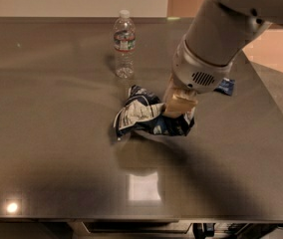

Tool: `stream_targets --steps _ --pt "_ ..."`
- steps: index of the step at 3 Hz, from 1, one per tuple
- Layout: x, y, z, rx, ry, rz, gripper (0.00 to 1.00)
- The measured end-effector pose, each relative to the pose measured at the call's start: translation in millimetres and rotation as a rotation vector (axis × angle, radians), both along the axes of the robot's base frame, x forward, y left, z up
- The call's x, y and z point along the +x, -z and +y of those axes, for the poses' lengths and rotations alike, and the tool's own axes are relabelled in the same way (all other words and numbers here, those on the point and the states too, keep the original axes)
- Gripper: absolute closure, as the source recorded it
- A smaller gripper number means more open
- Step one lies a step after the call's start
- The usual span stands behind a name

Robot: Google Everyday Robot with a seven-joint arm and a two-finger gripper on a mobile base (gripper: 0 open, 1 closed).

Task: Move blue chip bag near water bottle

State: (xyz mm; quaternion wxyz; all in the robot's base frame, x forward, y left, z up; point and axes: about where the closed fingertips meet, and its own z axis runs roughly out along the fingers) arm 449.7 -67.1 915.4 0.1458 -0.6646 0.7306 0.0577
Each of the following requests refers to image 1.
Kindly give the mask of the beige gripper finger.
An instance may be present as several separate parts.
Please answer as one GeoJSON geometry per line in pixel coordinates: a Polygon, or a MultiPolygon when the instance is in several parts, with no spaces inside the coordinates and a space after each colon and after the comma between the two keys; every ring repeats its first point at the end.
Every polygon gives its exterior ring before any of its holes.
{"type": "Polygon", "coordinates": [[[177,90],[176,84],[174,83],[174,79],[170,78],[166,87],[166,90],[163,95],[163,101],[166,104],[170,104],[175,99],[175,91],[177,90]]]}
{"type": "Polygon", "coordinates": [[[169,118],[177,118],[187,112],[191,112],[197,105],[196,91],[177,89],[172,103],[164,103],[163,114],[169,118]]]}

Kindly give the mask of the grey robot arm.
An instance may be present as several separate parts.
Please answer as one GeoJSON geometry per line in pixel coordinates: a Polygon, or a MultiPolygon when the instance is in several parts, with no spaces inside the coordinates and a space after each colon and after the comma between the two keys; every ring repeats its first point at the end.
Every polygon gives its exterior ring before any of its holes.
{"type": "Polygon", "coordinates": [[[204,0],[173,55],[163,114],[192,112],[196,96],[216,89],[241,50],[271,24],[283,26],[283,0],[204,0]]]}

